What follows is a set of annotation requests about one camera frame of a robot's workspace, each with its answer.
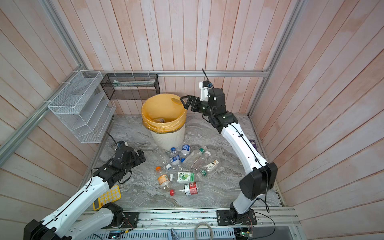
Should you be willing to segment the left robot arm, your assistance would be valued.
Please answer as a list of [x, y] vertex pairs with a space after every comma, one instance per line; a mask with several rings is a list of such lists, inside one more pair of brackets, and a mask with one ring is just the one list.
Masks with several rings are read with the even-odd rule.
[[[186, 96], [159, 94], [146, 100], [142, 106], [143, 125], [152, 132], [159, 147], [177, 147], [183, 142], [188, 109], [186, 100]], [[103, 205], [79, 223], [76, 220], [98, 197], [145, 161], [143, 151], [135, 151], [124, 141], [118, 142], [113, 157], [97, 168], [77, 193], [41, 221], [32, 220], [25, 226], [24, 239], [83, 240], [101, 228], [122, 227], [123, 209], [114, 203]]]

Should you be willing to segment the yellow calculator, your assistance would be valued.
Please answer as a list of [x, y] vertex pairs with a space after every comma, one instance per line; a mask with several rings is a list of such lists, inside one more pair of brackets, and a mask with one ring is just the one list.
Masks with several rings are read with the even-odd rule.
[[97, 211], [108, 203], [116, 202], [121, 199], [121, 196], [120, 187], [115, 185], [93, 202], [93, 210]]

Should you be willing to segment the small bottle blue label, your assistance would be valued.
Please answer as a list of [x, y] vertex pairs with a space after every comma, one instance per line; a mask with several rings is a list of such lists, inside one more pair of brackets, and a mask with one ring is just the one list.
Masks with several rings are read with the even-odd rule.
[[183, 156], [188, 156], [191, 152], [191, 146], [184, 144], [182, 145], [181, 153]]

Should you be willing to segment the clear bottle green label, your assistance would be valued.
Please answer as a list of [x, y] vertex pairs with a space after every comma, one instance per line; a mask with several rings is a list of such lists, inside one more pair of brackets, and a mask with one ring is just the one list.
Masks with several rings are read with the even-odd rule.
[[198, 150], [193, 151], [190, 155], [185, 158], [182, 163], [182, 166], [184, 168], [190, 169], [192, 165], [203, 155], [206, 150], [206, 146], [201, 146]]

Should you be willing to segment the yellow tea bottle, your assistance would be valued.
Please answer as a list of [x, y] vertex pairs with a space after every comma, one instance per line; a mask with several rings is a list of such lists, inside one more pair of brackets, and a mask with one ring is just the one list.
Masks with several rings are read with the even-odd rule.
[[156, 118], [153, 120], [155, 123], [165, 123], [165, 119], [164, 118]]

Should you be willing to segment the cream waste bin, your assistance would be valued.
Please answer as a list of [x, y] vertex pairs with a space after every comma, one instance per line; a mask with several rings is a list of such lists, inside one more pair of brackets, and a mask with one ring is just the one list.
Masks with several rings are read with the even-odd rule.
[[172, 133], [155, 133], [154, 131], [150, 131], [150, 133], [158, 147], [170, 150], [183, 144], [185, 140], [185, 126], [186, 124]]

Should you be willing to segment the bottle white green label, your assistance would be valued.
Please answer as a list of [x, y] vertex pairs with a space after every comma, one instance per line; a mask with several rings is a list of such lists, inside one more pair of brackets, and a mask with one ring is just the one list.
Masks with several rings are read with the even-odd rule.
[[195, 182], [195, 174], [192, 172], [177, 172], [174, 174], [170, 174], [169, 180], [178, 184], [193, 183]]

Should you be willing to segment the bottle with red label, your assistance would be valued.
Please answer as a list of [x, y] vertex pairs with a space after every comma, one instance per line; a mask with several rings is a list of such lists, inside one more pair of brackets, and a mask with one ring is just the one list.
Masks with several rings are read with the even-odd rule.
[[193, 196], [199, 193], [197, 183], [176, 184], [170, 189], [170, 196], [184, 194], [185, 196]]

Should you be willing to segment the bottle with white label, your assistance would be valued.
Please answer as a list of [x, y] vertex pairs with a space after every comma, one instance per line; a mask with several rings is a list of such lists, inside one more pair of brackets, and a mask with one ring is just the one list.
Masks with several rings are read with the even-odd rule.
[[218, 167], [219, 163], [218, 160], [214, 160], [202, 167], [197, 173], [198, 180], [205, 178], [210, 172], [213, 172]]

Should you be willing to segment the clear bottle white cap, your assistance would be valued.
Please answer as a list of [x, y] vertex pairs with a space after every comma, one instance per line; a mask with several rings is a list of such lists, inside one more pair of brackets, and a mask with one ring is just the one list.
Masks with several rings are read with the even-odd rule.
[[209, 159], [210, 156], [211, 153], [209, 151], [204, 152], [202, 156], [199, 157], [199, 159], [197, 159], [196, 162], [192, 165], [192, 170], [198, 172], [205, 165], [205, 162]]

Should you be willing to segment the crushed bottle blue label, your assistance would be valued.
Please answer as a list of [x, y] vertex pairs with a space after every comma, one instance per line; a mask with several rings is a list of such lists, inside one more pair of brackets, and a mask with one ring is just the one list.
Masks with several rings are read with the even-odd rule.
[[166, 164], [165, 169], [168, 171], [180, 170], [181, 169], [181, 157], [180, 157], [178, 151], [176, 150], [176, 148], [171, 148], [171, 150], [169, 152], [169, 157], [170, 157], [170, 160]]

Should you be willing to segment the bottle with orange cap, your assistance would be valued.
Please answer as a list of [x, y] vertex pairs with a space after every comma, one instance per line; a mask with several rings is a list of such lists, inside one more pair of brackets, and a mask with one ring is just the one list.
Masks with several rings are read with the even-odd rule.
[[160, 166], [156, 167], [156, 177], [157, 177], [159, 186], [164, 190], [168, 190], [170, 187], [169, 186], [170, 180], [168, 178], [166, 171]]

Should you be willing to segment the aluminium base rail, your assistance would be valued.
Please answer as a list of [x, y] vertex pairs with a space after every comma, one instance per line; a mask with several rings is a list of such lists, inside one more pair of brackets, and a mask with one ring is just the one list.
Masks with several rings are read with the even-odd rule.
[[225, 208], [192, 209], [141, 209], [125, 211], [125, 227], [135, 230], [159, 230], [166, 228], [193, 228], [198, 223], [206, 223], [212, 228], [228, 227], [283, 227], [300, 226], [301, 222], [292, 207], [269, 207], [269, 212], [262, 207], [253, 207], [251, 215], [241, 222], [230, 222]]

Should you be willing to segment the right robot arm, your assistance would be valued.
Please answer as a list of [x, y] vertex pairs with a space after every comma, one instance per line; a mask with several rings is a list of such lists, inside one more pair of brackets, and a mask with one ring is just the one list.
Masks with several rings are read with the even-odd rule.
[[240, 180], [239, 196], [228, 211], [218, 211], [219, 224], [239, 225], [250, 221], [255, 212], [252, 205], [259, 197], [266, 197], [274, 187], [278, 167], [262, 157], [244, 134], [238, 119], [226, 109], [223, 89], [203, 87], [200, 97], [188, 96], [184, 107], [201, 113], [234, 149], [246, 175]]

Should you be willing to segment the purple paperback book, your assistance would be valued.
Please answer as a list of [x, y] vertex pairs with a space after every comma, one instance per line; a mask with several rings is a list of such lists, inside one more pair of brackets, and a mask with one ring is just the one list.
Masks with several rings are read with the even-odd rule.
[[256, 141], [255, 140], [250, 140], [250, 143], [253, 146], [253, 148], [255, 149], [255, 151], [257, 151], [258, 150], [258, 146], [257, 146]]

